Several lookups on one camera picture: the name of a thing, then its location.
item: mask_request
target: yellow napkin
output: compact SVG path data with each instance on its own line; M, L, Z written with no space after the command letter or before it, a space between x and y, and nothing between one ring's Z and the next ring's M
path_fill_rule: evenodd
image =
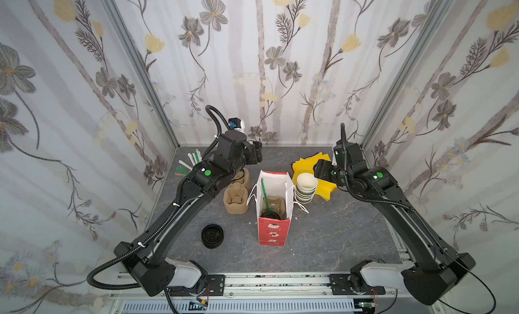
M297 184L297 177L301 173L314 174L314 165L317 163L318 160L330 161L330 157L328 156L328 154L323 155L322 153L319 153L306 159L300 158L299 161L294 162L294 164L292 165L292 169L294 170L292 182L294 183L294 185ZM323 181L321 179L317 180L319 181L319 183L317 184L317 190L315 191L315 194L320 195L326 200L330 200L330 193L333 190L335 190L337 185L328 181Z

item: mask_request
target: green straw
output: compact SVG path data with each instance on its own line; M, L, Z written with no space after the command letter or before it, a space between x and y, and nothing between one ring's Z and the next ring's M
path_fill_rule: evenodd
M265 197L265 204L267 205L267 211L271 212L272 209L268 206L267 192L265 191L265 185L263 184L263 178L261 178L261 188L263 189L263 197Z

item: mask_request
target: red wire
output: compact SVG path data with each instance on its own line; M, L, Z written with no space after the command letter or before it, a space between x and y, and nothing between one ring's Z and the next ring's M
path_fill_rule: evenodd
M375 301L375 298L378 300L377 291L375 291L374 288L371 288L371 290L373 291L373 303L375 303L375 306L377 306L377 301Z

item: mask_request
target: red paper bag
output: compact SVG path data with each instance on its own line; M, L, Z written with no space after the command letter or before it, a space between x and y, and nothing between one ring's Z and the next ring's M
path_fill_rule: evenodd
M268 196L284 198L285 206L287 208L287 219L273 220L260 217L263 200L261 179L263 179L265 191ZM255 187L256 194L253 194L252 191ZM256 185L251 189L251 194L249 200L247 200L247 204L252 199L252 196L254 196L254 200L256 201L259 244L263 246L284 246L289 232L294 203L299 204L294 200L294 184L292 183L289 174L261 171Z

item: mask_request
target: black cable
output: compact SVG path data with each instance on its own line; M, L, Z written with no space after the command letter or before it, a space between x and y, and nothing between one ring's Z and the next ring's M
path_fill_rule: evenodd
M348 141L346 140L346 131L344 129L344 123L341 123L341 145L342 145L342 154L344 155L344 173L345 173L345 184L346 184L346 190L352 197L354 197L356 200L368 202L368 203L386 203L391 205L399 205L400 207L404 208L408 212L414 213L416 210L413 207L410 207L406 205L405 203L394 201L394 200L387 200L387 199L379 199L379 198L364 198L360 197L357 194L353 192L353 189L351 187L349 178L348 178L348 172L347 172L347 166L348 166L348 150L346 149L346 143Z
M155 230L155 232L153 232L150 236L148 236L148 238L146 238L144 241L142 241L142 243L140 245L133 246L133 248L131 250L128 250L125 254L122 254L122 255L116 257L115 259L112 259L112 260L98 266L94 270L92 270L87 276L87 283L89 285L99 288L99 289L107 289L107 290L123 290L123 289L133 289L133 288L140 287L140 285L138 283L128 283L128 284L123 284L123 285L111 285L111 284L107 284L107 283L102 283L102 282L99 282L96 279L94 279L94 276L97 275L99 272L104 271L107 268L109 268L109 267L121 262L122 260L129 258L133 254L139 252L143 247L146 247L153 239L155 239L159 235L159 233L162 232L162 230L164 230L164 228L166 226L168 226L171 219L175 216L175 214L180 209L180 207L176 206L176 205L180 204L180 199L182 197L182 186L184 185L184 182L186 180L187 180L187 176L183 177L182 180L180 180L180 183L178 184L178 187L177 187L177 195L175 196L175 200L173 201L173 203L175 205L173 205L173 208L172 208L171 212L169 213L168 217Z
M358 195L356 195L355 193L352 192L352 188L350 186L350 183L349 183L349 178L348 178L348 175L347 175L347 163L348 163L348 150L346 149L346 143L347 143L347 140L346 140L346 131L345 131L345 128L344 128L344 123L341 123L341 145L342 145L342 154L344 155L344 172L346 173L345 175L345 183L346 183L346 189L347 191L349 192L349 194L354 197L356 200L359 200L359 201L364 201L364 202L375 202L375 203L389 203L389 204L397 204L401 207L403 207L404 209L406 209L407 211L411 211L411 212L416 212L416 210L413 208L413 207L409 207L401 202L398 202L398 201L393 201L393 200L386 200L386 199L371 199L371 198L363 198L363 197L360 197ZM431 235L431 237L433 238L433 240L435 241L435 243L440 247L440 249L443 249L443 247L441 246L441 244L438 242L438 240L436 239L436 237L434 237L434 235L431 233L431 231L429 230L429 228L427 227L427 225L424 223L424 221L420 218L420 216L416 216L420 222L422 223L422 225L425 227L425 229L427 230L427 232ZM496 306L497 306L497 302L496 302L496 297L494 296L493 292L490 290L490 288L483 282L483 280L481 280L478 276L476 276L475 274L473 274L467 267L465 267L464 265L462 265L461 263L459 263L456 259L454 259L453 257L450 256L449 253L445 252L445 255L447 255L449 258L451 258L452 261L456 262L459 266L461 266L463 269L465 269L468 273L470 273L471 275L474 276L474 278L478 279L479 282L481 284L483 284L483 286L485 288L487 288L488 292L490 293L490 295L492 296L492 299L494 301L494 305L492 306L492 309L488 312L485 312L484 314L490 314L492 313L495 309L496 309ZM469 312L465 312L465 311L462 311L462 310L458 310L457 308L455 307L452 307L451 305L449 304L446 304L445 302L443 302L441 299L438 299L440 301L440 303L452 308L453 310L456 310L460 313L464 313L464 314L473 314L473 313L469 313Z
M216 109L215 107L213 107L211 105L206 105L205 106L205 111L207 111L207 113L209 114L209 116L211 116L211 118L213 119L215 125L217 126L217 133L218 134L217 134L217 137L214 140L214 142L211 144L210 148L208 148L205 151L204 156L202 157L202 159L207 155L207 153L209 153L214 148L214 146L218 142L218 137L222 134L222 126L220 125L220 122L219 122L218 118L216 116L214 116L214 114L211 112L211 110L216 112L216 114L220 118L222 118L222 120L224 121L226 128L231 130L230 125L225 120L225 117L222 115L222 113L220 111L218 111L218 109ZM139 252L142 248L146 247L153 239L155 239L164 230L164 228L166 226L168 226L168 224L170 223L172 218L175 216L175 214L180 209L180 207L177 206L177 205L180 205L180 201L181 201L181 197L182 197L182 186L184 185L184 182L186 180L187 180L187 176L183 177L182 180L180 181L180 183L178 183L177 194L175 196L175 200L172 203L173 204L173 208L170 211L168 217L155 230L155 232L153 232L150 236L148 236L144 241L141 241L141 243L139 245L133 246L133 248L128 250L125 254L122 254L122 255L116 257L115 259L112 259L112 260L110 260L110 261L108 261L108 262L98 266L94 270L92 270L88 274L88 276L87 276L87 283L89 285L91 285L93 287L96 287L96 288L99 288L99 289L106 289L106 290L123 290L123 289L133 289L133 288L139 288L140 287L140 285L138 283L129 283L129 284L123 284L123 285L106 284L106 283L102 283L102 282L97 281L96 279L94 279L94 277L99 272L102 272L102 271L106 270L107 268L109 268L109 267L111 267L111 266L121 262L122 260L129 258L133 254Z
M425 229L427 230L427 232L429 232L429 234L431 234L433 240L436 242L436 244L440 247L440 249L442 248L442 246L440 245L440 243L438 242L438 240L434 237L434 235L431 233L431 231L429 230L429 228L425 225L424 221L419 217L417 216L418 219L421 221L421 223L423 224L423 226L425 226ZM474 273L472 273L472 271L469 270L469 268L465 267L464 265L462 265L461 263L459 263L456 259L454 259L453 257L451 257L451 255L447 252L445 252L445 255L448 256L449 258L451 258L452 261L456 262L459 266L461 266L463 269L465 269L468 273L470 273L471 275L474 276L474 278L478 279L479 282L481 284L483 284L483 286L485 288L487 288L488 292L490 293L490 296L492 296L492 300L494 301L494 305L492 306L492 309L488 312L485 312L483 314L490 314L492 313L495 309L496 309L496 306L497 306L497 301L496 301L496 296L494 296L494 293L490 290L490 288L483 282L483 280L481 280L478 276L476 276ZM444 301L442 301L441 299L438 299L438 301L442 304L444 304L445 306L448 306L450 308L452 308L453 310L456 310L460 313L464 313L464 314L474 314L474 313L469 313L469 312L465 312L465 311L462 311L462 310L459 310L455 307L452 307L451 305L449 304L446 304Z
M213 119L213 122L215 125L217 125L217 136L215 137L214 141L211 143L211 145L209 145L209 147L205 150L204 154L202 155L202 160L205 159L205 156L207 156L209 154L209 152L211 152L211 150L218 144L218 138L220 137L220 135L222 134L222 126L220 125L220 121L218 120L218 118L212 113L212 111L216 112L216 114L222 118L223 122L224 122L224 125L225 127L228 129L228 130L232 130L232 128L230 128L230 125L229 125L229 122L225 119L224 115L222 115L222 113L216 109L215 107L213 107L212 105L206 105L205 106L205 111L208 113L208 115L211 117L211 119Z
M234 182L236 182L236 181L238 181L238 180L243 179L243 177L245 176L245 169L242 168L240 171L243 172L243 174L241 175L241 177L239 177L239 178L237 178L237 179L234 179L234 180L231 180L231 181L230 181L231 183L234 183Z
M384 313L385 311L388 311L391 307L393 307L394 303L397 302L397 297L398 297L398 289L395 289L395 292L394 292L394 298L393 298L393 302L391 303L391 305L389 305L388 308L386 308L385 310L381 311L381 312L378 312L377 314L382 314Z
M217 113L217 115L222 119L222 121L224 122L224 125L225 127L227 128L227 130L232 130L230 124L229 124L229 121L227 119L225 119L224 115L222 115L222 113L216 109L215 107L213 107L212 105L206 105L205 106L205 111L207 111L207 113L209 114L209 116L211 116L212 112L211 110L213 110L214 112Z
M169 296L168 289L164 289L165 298L168 300L168 305L173 314L178 314L177 310L173 306L173 302L171 301L171 297Z

